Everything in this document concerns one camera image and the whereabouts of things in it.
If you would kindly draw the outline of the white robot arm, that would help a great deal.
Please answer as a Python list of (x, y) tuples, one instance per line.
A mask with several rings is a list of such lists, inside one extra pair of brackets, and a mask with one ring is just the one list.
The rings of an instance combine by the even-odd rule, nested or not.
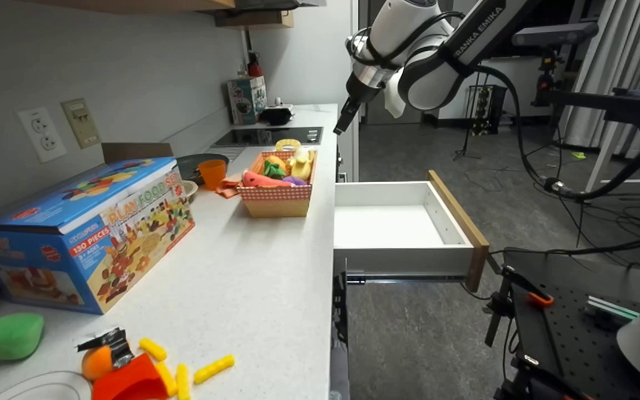
[(437, 0), (383, 0), (373, 21), (343, 39), (351, 75), (333, 130), (343, 134), (378, 94), (392, 118), (406, 106), (445, 106), (537, 3), (478, 0), (458, 16)]

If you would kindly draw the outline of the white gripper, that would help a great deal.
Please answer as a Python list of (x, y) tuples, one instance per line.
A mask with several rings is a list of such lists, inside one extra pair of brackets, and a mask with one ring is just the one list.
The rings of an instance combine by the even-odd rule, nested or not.
[(371, 101), (379, 91), (378, 71), (373, 66), (360, 66), (355, 68), (347, 80), (347, 100), (340, 108), (340, 118), (333, 127), (333, 134), (343, 134), (358, 114), (358, 108), (366, 101)]

